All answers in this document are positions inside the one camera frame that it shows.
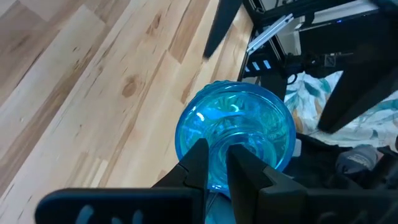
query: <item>blue glass bottle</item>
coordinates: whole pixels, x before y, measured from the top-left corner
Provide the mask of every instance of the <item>blue glass bottle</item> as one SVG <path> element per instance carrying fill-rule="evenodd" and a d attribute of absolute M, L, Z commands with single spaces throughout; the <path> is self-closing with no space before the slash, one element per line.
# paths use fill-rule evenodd
<path fill-rule="evenodd" d="M 295 126 L 284 103 L 270 91 L 249 83 L 214 82 L 204 87 L 183 111 L 175 133 L 181 159 L 199 138 L 209 146 L 208 188 L 229 195 L 226 151 L 242 144 L 282 171 L 292 157 Z"/>

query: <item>patterned cloth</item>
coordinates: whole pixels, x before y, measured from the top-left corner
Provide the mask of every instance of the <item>patterned cloth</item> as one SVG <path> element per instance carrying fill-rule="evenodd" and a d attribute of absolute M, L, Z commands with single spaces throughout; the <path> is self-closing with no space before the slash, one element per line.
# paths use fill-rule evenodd
<path fill-rule="evenodd" d="M 374 106 L 335 134 L 317 129 L 318 120 L 342 72 L 326 78 L 313 78 L 305 73 L 287 86 L 285 104 L 293 115 L 299 133 L 317 138 L 327 144 L 355 147 L 369 144 L 374 147 L 390 146 L 396 149 L 398 135 L 398 91 Z"/>

